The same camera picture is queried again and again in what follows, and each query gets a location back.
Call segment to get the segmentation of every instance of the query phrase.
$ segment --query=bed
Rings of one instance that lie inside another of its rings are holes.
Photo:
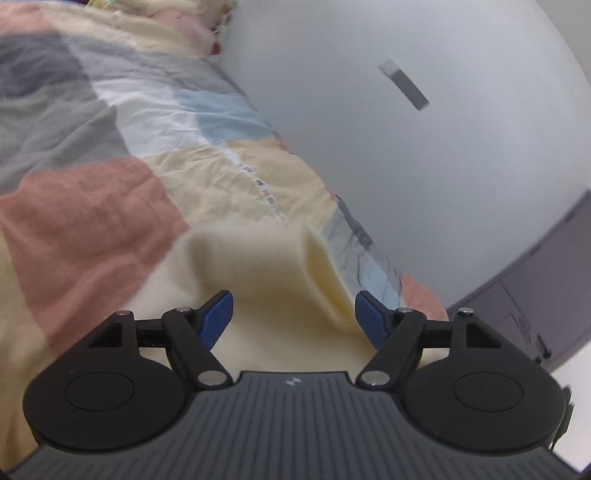
[[[296,252],[295,265],[315,245],[314,265],[326,254],[323,265],[344,291],[333,300],[350,304],[369,290],[390,308],[446,315],[181,34],[73,3],[0,3],[0,226],[2,469],[35,447],[21,408],[28,383],[112,312],[146,318],[183,301],[198,306],[227,283],[239,290],[240,317],[249,307],[240,299],[262,294],[233,283],[236,270],[200,288],[196,255],[204,252],[217,249],[222,264],[232,257],[246,278],[258,270],[260,290],[289,276],[263,271],[283,261],[282,248]],[[248,255],[246,264],[236,260]],[[289,315],[267,313],[281,312]],[[332,315],[350,316],[350,306]],[[252,357],[249,368],[277,367],[266,333],[249,336],[245,325],[228,333],[250,345],[234,353]],[[300,341],[322,349],[324,337],[310,331],[303,324]],[[340,354],[362,365],[372,351],[361,331],[343,335]],[[216,354],[233,362],[228,349]],[[338,369],[342,357],[330,357],[310,362]],[[233,371],[243,367],[237,359]]]

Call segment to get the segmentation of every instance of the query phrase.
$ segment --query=beige fabric patch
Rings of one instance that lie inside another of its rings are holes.
[[[136,0],[144,7],[144,12],[147,17],[150,15],[165,10],[167,8],[175,8],[183,12],[193,15],[201,15],[207,11],[209,6],[208,0]]]
[[[235,140],[228,147],[255,170],[288,220],[303,219],[321,229],[336,208],[320,177],[302,159],[281,149],[275,138]]]
[[[208,223],[185,234],[125,306],[157,318],[199,306],[221,289],[234,315],[213,353],[237,377],[244,370],[347,371],[355,378],[374,355],[353,301],[309,226]],[[162,352],[145,353],[166,363]]]
[[[22,396],[55,357],[27,306],[1,234],[0,291],[0,469],[6,471],[37,447],[22,413]]]
[[[82,35],[137,50],[198,58],[184,35],[150,18],[53,2],[44,4],[43,11],[45,18],[67,35]]]
[[[214,219],[279,222],[253,177],[211,145],[143,159],[192,227]]]

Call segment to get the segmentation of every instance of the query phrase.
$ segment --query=gray fabric patch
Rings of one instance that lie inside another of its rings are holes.
[[[351,228],[351,231],[357,237],[363,248],[369,251],[370,247],[374,244],[374,241],[371,240],[371,237],[365,231],[365,228],[363,228],[363,226],[353,218],[353,215],[351,215],[351,212],[349,211],[349,208],[346,206],[345,202],[343,202],[341,198],[337,198],[339,199],[339,210],[343,212],[345,221],[349,225],[349,228]]]
[[[0,37],[0,98],[21,97],[47,85],[80,80],[88,82],[59,34]]]
[[[184,59],[165,53],[137,51],[94,38],[65,39],[91,81],[139,79],[175,89],[235,93],[236,88],[207,60]]]
[[[65,170],[127,157],[116,110],[88,82],[46,86],[19,99],[0,99],[0,194],[42,170]]]
[[[356,295],[362,289],[369,253],[359,243],[339,208],[335,209],[322,233],[341,279],[351,295]]]
[[[342,200],[339,199],[339,207],[322,233],[331,259],[352,295],[369,290],[383,303],[395,301],[398,306],[401,291],[398,272]],[[376,268],[383,273],[376,275]]]

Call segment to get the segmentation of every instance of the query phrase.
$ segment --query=pink fabric patch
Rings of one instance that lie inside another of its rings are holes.
[[[121,308],[189,229],[137,158],[26,177],[0,197],[0,226],[58,354]]]
[[[401,296],[404,303],[423,312],[430,320],[449,320],[439,299],[408,274],[402,275]]]
[[[40,4],[0,2],[0,35],[55,31],[45,19]]]
[[[211,55],[216,37],[203,25],[199,17],[174,8],[167,8],[156,12],[151,18],[181,32],[201,57]]]

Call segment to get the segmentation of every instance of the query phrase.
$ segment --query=stuffed toy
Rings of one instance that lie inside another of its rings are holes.
[[[219,54],[215,31],[228,23],[233,0],[90,0],[88,6],[149,17],[187,37],[200,56]]]

